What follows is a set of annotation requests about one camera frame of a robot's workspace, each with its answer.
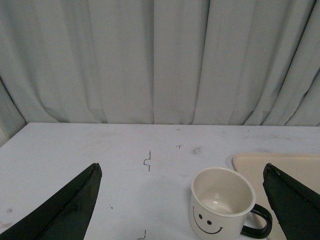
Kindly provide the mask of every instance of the table surface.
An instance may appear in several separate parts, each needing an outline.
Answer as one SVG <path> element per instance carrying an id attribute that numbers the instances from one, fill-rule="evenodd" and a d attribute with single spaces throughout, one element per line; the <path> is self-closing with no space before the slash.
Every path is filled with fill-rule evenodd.
<path id="1" fill-rule="evenodd" d="M 86 240 L 198 240 L 188 221 L 197 171 L 233 169 L 239 153 L 319 154 L 319 143 L 320 127 L 29 123 L 0 148 L 0 233 L 99 163 Z"/>

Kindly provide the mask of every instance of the beige tray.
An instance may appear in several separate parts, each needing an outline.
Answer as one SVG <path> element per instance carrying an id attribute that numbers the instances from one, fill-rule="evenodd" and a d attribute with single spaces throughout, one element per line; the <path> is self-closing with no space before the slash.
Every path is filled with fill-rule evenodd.
<path id="1" fill-rule="evenodd" d="M 286 240 L 275 213 L 271 210 L 263 188 L 263 170 L 271 163 L 308 188 L 320 194 L 320 154 L 291 153 L 241 153 L 233 158 L 234 169 L 242 174 L 253 186 L 256 203 L 267 208 L 273 217 L 269 240 Z M 260 226 L 265 223 L 256 218 Z"/>

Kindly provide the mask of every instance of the curtain fold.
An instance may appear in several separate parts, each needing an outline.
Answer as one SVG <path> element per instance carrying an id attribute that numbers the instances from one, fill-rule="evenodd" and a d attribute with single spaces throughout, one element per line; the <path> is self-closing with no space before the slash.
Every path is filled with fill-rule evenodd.
<path id="1" fill-rule="evenodd" d="M 21 130 L 26 122 L 10 99 L 0 78 L 0 147 Z"/>
<path id="2" fill-rule="evenodd" d="M 291 125 L 297 123 L 295 117 L 293 122 L 291 118 L 300 108 L 301 103 L 305 101 L 306 94 L 317 84 L 313 84 L 320 69 L 320 4 L 316 2 L 312 14 L 305 27 L 303 36 L 293 57 L 288 73 L 284 79 L 281 90 L 275 100 L 275 103 L 264 121 L 264 125 Z M 304 111 L 303 104 L 299 110 Z M 319 116 L 320 109 L 312 109 L 313 116 Z M 300 125 L 309 123 L 311 119 L 301 120 Z"/>
<path id="3" fill-rule="evenodd" d="M 0 0 L 0 76 L 27 123 L 316 126 L 319 5 Z"/>

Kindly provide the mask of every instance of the black mug handle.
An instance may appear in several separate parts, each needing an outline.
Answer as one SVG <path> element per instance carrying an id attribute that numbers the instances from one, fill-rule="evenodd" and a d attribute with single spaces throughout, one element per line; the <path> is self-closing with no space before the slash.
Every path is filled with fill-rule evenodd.
<path id="1" fill-rule="evenodd" d="M 261 229 L 243 226 L 241 234 L 254 239 L 265 239 L 270 234 L 272 229 L 271 213 L 263 206 L 260 206 L 258 204 L 254 205 L 251 212 L 262 217 L 266 221 L 266 225 Z"/>

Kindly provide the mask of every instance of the pen mark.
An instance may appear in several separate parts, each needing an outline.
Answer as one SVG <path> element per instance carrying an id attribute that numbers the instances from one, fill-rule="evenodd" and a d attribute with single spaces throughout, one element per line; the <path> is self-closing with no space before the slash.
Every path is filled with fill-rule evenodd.
<path id="1" fill-rule="evenodd" d="M 142 238 L 137 238 L 136 240 L 144 240 L 144 239 L 146 239 L 146 230 L 144 230 L 144 237 L 142 237 Z"/>
<path id="2" fill-rule="evenodd" d="M 143 165 L 146 165 L 146 166 L 148 166 L 149 167 L 149 172 L 150 172 L 150 164 L 146 164 L 146 161 L 147 160 L 151 160 L 151 151 L 149 151 L 149 158 L 147 158 L 147 159 L 145 159 L 144 161 L 143 161 Z"/>

